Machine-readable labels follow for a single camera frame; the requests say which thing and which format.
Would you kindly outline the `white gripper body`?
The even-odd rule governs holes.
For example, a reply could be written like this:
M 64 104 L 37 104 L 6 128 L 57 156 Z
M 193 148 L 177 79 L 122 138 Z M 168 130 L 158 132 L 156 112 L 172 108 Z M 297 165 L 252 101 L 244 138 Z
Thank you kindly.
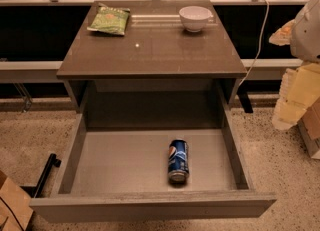
M 320 65 L 311 63 L 300 66 L 293 75 L 287 101 L 305 109 L 320 97 Z

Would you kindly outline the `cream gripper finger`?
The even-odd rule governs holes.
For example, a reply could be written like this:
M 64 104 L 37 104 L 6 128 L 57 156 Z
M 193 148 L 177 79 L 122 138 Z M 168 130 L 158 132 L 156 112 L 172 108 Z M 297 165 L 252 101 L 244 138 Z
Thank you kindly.
M 287 101 L 287 95 L 290 86 L 292 85 L 293 75 L 296 70 L 287 69 L 282 77 L 279 99 L 277 100 L 272 117 L 272 124 L 278 130 L 290 129 L 292 126 L 297 124 L 306 112 L 305 108 Z

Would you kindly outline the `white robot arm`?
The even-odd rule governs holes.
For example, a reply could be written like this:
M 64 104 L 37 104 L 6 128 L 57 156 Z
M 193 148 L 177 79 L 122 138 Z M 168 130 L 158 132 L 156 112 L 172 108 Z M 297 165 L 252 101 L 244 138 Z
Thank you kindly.
M 299 68 L 285 71 L 272 117 L 276 129 L 288 130 L 320 97 L 320 0 L 309 0 L 269 42 L 289 45 L 291 54 L 303 61 Z

